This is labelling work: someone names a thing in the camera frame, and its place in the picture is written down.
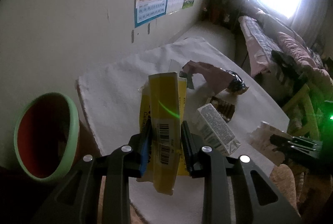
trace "bed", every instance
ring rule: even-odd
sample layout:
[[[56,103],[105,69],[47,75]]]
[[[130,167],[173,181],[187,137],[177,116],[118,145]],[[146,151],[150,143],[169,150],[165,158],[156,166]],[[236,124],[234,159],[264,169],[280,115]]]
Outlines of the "bed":
[[[308,48],[303,39],[283,23],[264,12],[258,12],[256,19],[239,17],[245,37],[251,76],[275,100],[282,101],[295,93],[297,78],[286,74],[281,64],[272,58],[272,51],[284,58],[293,58],[291,64],[326,100],[333,93],[333,82],[323,68],[319,54]]]

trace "barcode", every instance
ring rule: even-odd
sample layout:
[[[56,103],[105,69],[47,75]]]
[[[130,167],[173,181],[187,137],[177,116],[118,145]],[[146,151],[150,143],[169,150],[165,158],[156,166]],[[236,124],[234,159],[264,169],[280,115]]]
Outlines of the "barcode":
[[[162,164],[168,165],[170,159],[170,148],[164,145],[160,147],[160,162]]]
[[[169,143],[170,134],[169,134],[169,124],[159,123],[159,142]]]

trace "curtain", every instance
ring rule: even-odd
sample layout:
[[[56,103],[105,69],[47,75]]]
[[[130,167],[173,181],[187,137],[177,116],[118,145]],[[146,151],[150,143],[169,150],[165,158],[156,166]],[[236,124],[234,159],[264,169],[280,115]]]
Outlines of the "curtain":
[[[323,25],[330,0],[301,0],[289,26],[312,47]]]

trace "small box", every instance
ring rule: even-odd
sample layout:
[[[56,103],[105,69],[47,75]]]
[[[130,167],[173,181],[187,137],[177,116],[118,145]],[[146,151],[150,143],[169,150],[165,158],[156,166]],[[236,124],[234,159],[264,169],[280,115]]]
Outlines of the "small box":
[[[198,108],[192,122],[204,142],[224,156],[231,155],[240,146],[234,133],[211,103]]]

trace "flower pot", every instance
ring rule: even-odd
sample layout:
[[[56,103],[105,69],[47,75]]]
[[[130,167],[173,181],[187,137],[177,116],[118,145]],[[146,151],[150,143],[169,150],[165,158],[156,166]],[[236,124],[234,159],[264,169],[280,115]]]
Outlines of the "flower pot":
[[[36,181],[58,181],[76,161],[78,138],[79,115],[72,99],[47,93],[26,106],[16,122],[16,157]]]

